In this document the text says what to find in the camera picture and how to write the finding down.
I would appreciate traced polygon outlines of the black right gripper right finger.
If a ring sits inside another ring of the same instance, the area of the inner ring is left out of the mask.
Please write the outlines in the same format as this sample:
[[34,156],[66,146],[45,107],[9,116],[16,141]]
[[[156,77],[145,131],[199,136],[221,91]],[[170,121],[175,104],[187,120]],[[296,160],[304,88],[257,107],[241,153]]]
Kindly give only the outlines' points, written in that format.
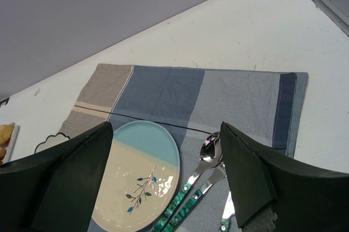
[[220,143],[242,231],[348,231],[348,174],[312,166],[223,122]]

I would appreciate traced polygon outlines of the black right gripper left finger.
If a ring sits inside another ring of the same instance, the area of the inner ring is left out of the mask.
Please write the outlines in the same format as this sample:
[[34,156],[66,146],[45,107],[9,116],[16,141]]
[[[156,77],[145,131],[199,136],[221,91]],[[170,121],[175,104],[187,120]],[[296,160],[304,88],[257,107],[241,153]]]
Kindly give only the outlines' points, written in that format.
[[103,122],[1,165],[1,231],[87,231],[112,138]]

